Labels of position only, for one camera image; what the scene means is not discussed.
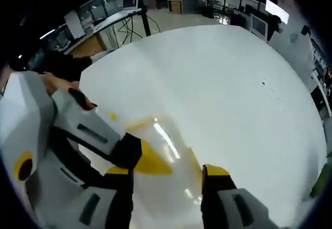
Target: person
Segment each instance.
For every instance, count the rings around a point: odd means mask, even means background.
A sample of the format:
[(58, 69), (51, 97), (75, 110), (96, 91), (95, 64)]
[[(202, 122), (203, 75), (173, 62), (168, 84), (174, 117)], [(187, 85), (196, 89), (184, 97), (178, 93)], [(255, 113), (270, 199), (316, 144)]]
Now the person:
[[(6, 85), (7, 85), (10, 75), (14, 72), (15, 71), (10, 66), (5, 67), (0, 72), (0, 93), (2, 95), (6, 91)], [(51, 96), (58, 89), (65, 89), (65, 90), (69, 91), (76, 100), (77, 100), (77, 98), (79, 98), (81, 100), (83, 97), (84, 107), (86, 107), (86, 109), (93, 109), (96, 107), (95, 104), (91, 103), (90, 100), (81, 93), (81, 91), (78, 89), (78, 86), (75, 84), (75, 82), (71, 83), (65, 79), (58, 78), (49, 72), (44, 72), (42, 74), (39, 74), (39, 76), (43, 80), (43, 83), (45, 85), (48, 95)]]
[(91, 64), (90, 57), (74, 58), (73, 55), (65, 55), (59, 51), (47, 51), (31, 70), (39, 74), (49, 72), (57, 78), (74, 82), (79, 81), (82, 71)]
[(271, 16), (268, 24), (268, 37), (267, 40), (270, 41), (274, 32), (280, 32), (279, 25), (281, 24), (281, 19), (277, 15)]

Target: hand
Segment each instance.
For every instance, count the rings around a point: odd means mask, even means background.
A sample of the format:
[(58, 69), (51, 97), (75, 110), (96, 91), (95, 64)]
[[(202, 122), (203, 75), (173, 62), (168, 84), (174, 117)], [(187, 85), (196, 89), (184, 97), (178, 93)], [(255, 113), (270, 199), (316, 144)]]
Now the hand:
[(13, 73), (14, 70), (10, 67), (4, 68), (2, 72), (0, 72), (0, 92), (4, 92), (6, 83), (9, 79), (9, 76), (11, 73)]
[[(46, 91), (50, 96), (58, 89), (69, 90), (70, 88), (72, 88), (78, 90), (77, 83), (70, 83), (67, 80), (55, 77), (52, 73), (46, 72), (44, 74), (40, 74), (40, 76), (45, 84)], [(85, 97), (85, 100), (88, 109), (95, 108), (95, 106), (90, 102), (87, 97)]]

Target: black mark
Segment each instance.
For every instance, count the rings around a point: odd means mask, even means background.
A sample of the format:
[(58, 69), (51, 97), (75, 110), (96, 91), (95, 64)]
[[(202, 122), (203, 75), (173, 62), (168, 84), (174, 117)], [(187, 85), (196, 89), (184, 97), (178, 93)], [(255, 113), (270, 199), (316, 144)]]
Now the black mark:
[(90, 225), (92, 215), (98, 205), (100, 197), (97, 194), (92, 194), (88, 202), (85, 204), (81, 215), (79, 216), (79, 221), (84, 225)]
[(27, 159), (23, 162), (19, 170), (19, 180), (25, 181), (31, 174), (32, 170), (32, 159)]
[(84, 126), (83, 124), (79, 124), (77, 129), (86, 133), (87, 135), (94, 137), (96, 140), (100, 141), (101, 143), (107, 143), (107, 139), (102, 137), (101, 135), (97, 134), (96, 132), (92, 131), (88, 127)]
[(72, 181), (77, 182), (73, 177), (71, 177), (66, 171), (63, 170), (63, 168), (60, 168), (60, 170), (66, 175), (68, 176), (68, 178), (70, 178)]

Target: glass partition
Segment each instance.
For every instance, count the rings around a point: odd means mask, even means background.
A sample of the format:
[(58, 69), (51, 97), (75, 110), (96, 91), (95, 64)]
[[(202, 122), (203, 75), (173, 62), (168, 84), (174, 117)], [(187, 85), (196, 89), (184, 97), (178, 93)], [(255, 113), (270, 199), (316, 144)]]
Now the glass partition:
[(88, 4), (94, 20), (100, 20), (108, 16), (103, 2), (104, 0), (94, 0)]
[(92, 16), (89, 5), (84, 5), (77, 9), (77, 15), (81, 21), (89, 19)]
[(122, 0), (106, 0), (105, 8), (107, 15), (113, 15), (118, 12), (122, 7)]

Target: black cable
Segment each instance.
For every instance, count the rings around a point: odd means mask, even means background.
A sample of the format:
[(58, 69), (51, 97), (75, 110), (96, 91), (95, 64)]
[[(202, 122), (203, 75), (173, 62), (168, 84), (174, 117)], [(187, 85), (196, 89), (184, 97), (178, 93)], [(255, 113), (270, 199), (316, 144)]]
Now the black cable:
[(127, 30), (128, 30), (128, 31), (130, 31), (130, 32), (133, 32), (133, 33), (134, 33), (134, 34), (136, 34), (137, 36), (139, 36), (139, 37), (143, 38), (143, 37), (142, 37), (142, 35), (141, 35), (141, 34), (138, 34), (138, 33), (136, 33), (136, 32), (134, 31), (134, 29), (130, 29), (130, 28), (128, 27), (128, 24), (127, 24), (126, 26), (127, 26)]
[(120, 32), (120, 33), (125, 33), (124, 31), (120, 31), (124, 26), (127, 25), (127, 23), (128, 23), (129, 20), (126, 20), (126, 19), (125, 19), (125, 21), (126, 21), (126, 23), (124, 23), (124, 21), (122, 20), (122, 27), (120, 27), (120, 28), (118, 29), (118, 32)]
[(159, 33), (161, 33), (161, 31), (160, 31), (160, 27), (159, 27), (158, 23), (157, 23), (153, 18), (149, 17), (148, 15), (147, 15), (146, 17), (148, 17), (150, 20), (152, 20), (152, 21), (157, 25), (157, 28), (158, 28), (158, 30), (159, 30)]
[(133, 24), (133, 17), (131, 17), (131, 35), (130, 35), (130, 43), (133, 42), (133, 30), (134, 30), (134, 24)]
[(118, 44), (118, 39), (116, 38), (114, 25), (112, 25), (111, 27), (112, 27), (112, 31), (113, 31), (113, 33), (114, 33), (114, 37), (115, 37), (116, 44), (117, 44), (118, 48), (120, 48), (120, 47), (119, 47), (119, 44)]
[(128, 36), (129, 36), (129, 34), (130, 34), (130, 33), (127, 33), (127, 34), (126, 34), (126, 37), (124, 38), (124, 41), (122, 42), (122, 45), (124, 45), (124, 43), (126, 42)]

